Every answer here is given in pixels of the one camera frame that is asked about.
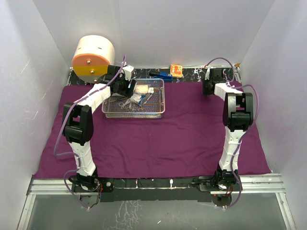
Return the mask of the beige bandage roll packet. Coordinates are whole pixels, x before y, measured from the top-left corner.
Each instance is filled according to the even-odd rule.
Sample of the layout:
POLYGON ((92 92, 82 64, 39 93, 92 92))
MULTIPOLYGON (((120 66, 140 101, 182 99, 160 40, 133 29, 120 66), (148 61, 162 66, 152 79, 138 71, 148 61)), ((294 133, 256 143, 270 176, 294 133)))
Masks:
POLYGON ((145 85, 136 85, 134 89, 134 93, 144 95, 147 94, 149 91, 150 86, 145 84, 145 85))

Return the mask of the small blue white packet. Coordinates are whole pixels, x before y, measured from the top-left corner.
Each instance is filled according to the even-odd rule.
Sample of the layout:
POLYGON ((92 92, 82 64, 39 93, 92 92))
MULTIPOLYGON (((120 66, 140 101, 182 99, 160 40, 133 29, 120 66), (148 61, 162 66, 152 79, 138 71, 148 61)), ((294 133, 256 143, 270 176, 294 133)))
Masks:
POLYGON ((132 103, 138 104, 138 105, 142 105, 143 100, 145 99, 146 95, 140 95, 137 93, 134 93, 131 97, 130 97, 130 101, 132 103))

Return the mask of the wire mesh metal tray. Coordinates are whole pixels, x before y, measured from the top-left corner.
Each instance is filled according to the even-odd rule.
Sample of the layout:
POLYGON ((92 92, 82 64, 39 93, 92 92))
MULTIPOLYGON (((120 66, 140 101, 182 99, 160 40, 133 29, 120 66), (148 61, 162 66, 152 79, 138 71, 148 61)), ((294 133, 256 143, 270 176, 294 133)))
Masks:
POLYGON ((107 118, 161 118, 165 112, 163 79, 136 79, 130 98, 112 95, 102 105, 107 118))

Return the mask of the round white drawer box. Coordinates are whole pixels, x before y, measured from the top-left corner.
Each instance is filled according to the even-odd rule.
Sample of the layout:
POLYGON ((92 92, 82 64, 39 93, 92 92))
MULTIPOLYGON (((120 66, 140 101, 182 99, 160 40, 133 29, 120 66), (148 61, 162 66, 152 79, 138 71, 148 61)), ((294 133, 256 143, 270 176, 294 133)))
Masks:
POLYGON ((72 58, 72 68, 81 80, 97 83, 107 73, 107 67, 115 63, 115 49, 105 37, 86 35, 77 45, 72 58))

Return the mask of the purple cloth wrap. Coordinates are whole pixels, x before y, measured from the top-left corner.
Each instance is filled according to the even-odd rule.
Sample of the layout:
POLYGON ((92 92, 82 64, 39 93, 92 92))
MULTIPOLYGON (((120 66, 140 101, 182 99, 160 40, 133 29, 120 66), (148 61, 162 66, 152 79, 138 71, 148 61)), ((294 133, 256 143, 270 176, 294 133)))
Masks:
MULTIPOLYGON (((51 134, 42 152, 36 179, 63 179, 76 169, 73 155, 54 156, 63 106, 83 97, 92 86, 63 89, 51 134)), ((223 152, 224 102, 202 94, 201 82, 166 83, 165 112, 158 119, 110 119, 101 106, 93 114, 90 141, 99 177, 170 178, 213 175, 223 152)), ((243 138, 240 175, 270 173, 257 127, 243 138)))

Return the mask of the white gauze packet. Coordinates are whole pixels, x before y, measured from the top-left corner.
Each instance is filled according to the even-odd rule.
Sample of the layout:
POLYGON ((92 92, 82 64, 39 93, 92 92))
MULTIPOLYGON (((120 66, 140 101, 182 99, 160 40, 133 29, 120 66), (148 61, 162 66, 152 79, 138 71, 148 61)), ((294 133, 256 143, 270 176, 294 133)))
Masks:
POLYGON ((113 93, 112 97, 130 98, 125 94, 113 93))

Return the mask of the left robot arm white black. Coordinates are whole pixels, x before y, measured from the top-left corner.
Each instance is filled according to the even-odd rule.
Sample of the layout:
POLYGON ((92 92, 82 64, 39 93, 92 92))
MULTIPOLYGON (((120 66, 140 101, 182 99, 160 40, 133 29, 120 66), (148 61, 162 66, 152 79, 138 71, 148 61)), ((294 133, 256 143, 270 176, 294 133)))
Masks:
POLYGON ((126 98, 133 95, 136 86, 133 71, 134 67, 125 63, 120 67, 109 65, 87 94, 73 103, 64 104, 60 132, 69 143, 76 161, 76 175, 69 181, 84 190, 95 191, 99 187, 90 146, 94 134, 93 113, 113 94, 126 98))

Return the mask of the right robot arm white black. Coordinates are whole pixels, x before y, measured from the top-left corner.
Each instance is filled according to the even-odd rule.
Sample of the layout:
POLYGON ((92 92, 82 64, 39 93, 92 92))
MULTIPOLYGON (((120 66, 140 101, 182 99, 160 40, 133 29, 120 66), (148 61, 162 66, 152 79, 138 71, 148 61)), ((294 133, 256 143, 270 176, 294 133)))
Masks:
POLYGON ((210 183, 219 190, 227 190, 239 180, 238 156, 242 137, 254 121, 253 94, 232 88, 223 70, 218 68, 207 68, 202 80, 202 92, 204 95, 215 95, 224 102, 223 153, 210 183))

